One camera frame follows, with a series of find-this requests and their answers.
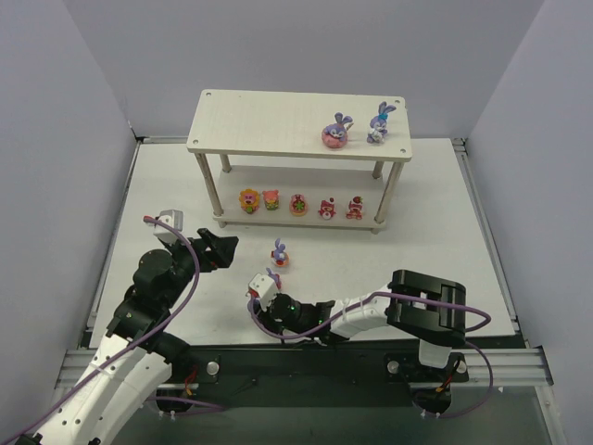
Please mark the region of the pink bear clover toy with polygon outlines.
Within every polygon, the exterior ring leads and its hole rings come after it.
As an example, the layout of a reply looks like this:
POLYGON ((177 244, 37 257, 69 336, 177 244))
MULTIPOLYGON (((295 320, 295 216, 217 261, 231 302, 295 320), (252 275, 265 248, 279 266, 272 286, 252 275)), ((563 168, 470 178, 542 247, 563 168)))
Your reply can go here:
POLYGON ((309 206, 305 197, 301 194, 294 194, 290 198, 289 210, 293 216, 301 217, 308 212, 309 206))

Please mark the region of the orange lion toy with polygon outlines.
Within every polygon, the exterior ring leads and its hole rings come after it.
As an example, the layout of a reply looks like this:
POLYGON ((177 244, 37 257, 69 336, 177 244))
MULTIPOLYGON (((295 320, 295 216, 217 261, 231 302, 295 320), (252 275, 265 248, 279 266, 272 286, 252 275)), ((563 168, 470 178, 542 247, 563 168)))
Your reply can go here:
POLYGON ((254 189, 242 190, 238 200, 242 211, 247 214, 253 214, 259 209, 259 192, 254 189))

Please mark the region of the red white strawberry toy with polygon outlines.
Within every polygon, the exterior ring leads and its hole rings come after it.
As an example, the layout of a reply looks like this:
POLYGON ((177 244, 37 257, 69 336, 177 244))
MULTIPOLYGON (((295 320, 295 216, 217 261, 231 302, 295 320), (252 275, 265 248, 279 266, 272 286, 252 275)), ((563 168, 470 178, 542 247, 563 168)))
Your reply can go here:
POLYGON ((363 198, 361 196, 355 196, 348 202, 346 217, 358 221, 362 219, 363 198))

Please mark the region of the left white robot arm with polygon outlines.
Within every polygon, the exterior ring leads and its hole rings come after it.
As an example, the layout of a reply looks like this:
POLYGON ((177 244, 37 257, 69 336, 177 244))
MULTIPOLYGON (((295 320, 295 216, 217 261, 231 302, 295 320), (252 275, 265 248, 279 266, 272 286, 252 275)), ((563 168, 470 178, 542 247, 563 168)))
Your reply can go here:
POLYGON ((189 345, 166 333, 196 292, 201 274, 227 269, 239 239, 200 228, 195 238, 153 218, 161 247, 138 261, 78 382, 11 444, 109 444, 175 369, 189 368, 189 345))

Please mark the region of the pink bear burger toy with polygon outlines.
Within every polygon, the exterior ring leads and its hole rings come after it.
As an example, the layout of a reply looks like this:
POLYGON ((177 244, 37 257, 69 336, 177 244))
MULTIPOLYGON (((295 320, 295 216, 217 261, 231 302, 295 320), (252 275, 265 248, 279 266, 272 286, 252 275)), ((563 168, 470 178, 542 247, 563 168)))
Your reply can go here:
POLYGON ((280 193, 277 189, 266 190, 262 193, 263 204, 266 210, 278 210, 280 207, 280 193))

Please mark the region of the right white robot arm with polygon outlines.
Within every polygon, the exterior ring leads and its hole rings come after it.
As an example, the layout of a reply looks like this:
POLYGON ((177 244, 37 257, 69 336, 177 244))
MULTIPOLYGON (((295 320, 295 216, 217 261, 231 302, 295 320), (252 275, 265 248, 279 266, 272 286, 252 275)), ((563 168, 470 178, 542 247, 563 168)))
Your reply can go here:
POLYGON ((393 272, 380 295, 302 303, 283 293, 271 275, 256 274, 246 295, 256 320, 280 339, 308 338, 323 345, 392 326, 420 340, 419 362, 443 369, 465 342, 466 287, 407 270, 393 272))

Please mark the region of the purple bunny pink cake toy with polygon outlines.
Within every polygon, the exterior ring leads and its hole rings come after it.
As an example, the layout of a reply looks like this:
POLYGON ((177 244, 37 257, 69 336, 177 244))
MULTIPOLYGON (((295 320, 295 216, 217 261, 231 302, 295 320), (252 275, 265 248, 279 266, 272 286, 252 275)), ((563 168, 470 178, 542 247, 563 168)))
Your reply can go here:
POLYGON ((330 149, 343 148, 347 144, 348 130, 353 125, 353 119, 341 112, 334 115, 334 123, 323 128, 321 139, 323 144, 330 149))

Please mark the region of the red white bear toy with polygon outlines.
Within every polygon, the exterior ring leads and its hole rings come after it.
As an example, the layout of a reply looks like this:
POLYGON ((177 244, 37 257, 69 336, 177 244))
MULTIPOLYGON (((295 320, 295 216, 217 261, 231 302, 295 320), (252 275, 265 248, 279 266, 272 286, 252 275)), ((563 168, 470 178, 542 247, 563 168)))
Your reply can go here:
POLYGON ((325 221, 333 219, 333 217, 336 215, 334 198, 328 197, 326 199, 323 199, 321 201, 318 213, 320 217, 325 221))

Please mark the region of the purple bunny blue ears toy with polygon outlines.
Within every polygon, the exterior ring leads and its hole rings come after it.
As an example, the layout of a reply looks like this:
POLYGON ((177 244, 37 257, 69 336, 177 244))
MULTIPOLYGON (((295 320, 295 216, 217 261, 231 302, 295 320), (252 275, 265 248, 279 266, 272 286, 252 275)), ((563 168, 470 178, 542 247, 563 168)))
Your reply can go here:
POLYGON ((392 111, 395 111, 395 105, 388 105, 386 101, 378 106, 377 114, 371 119, 369 123, 369 131, 367 132, 367 142, 369 144, 382 144, 387 135, 387 121, 388 116, 392 111))

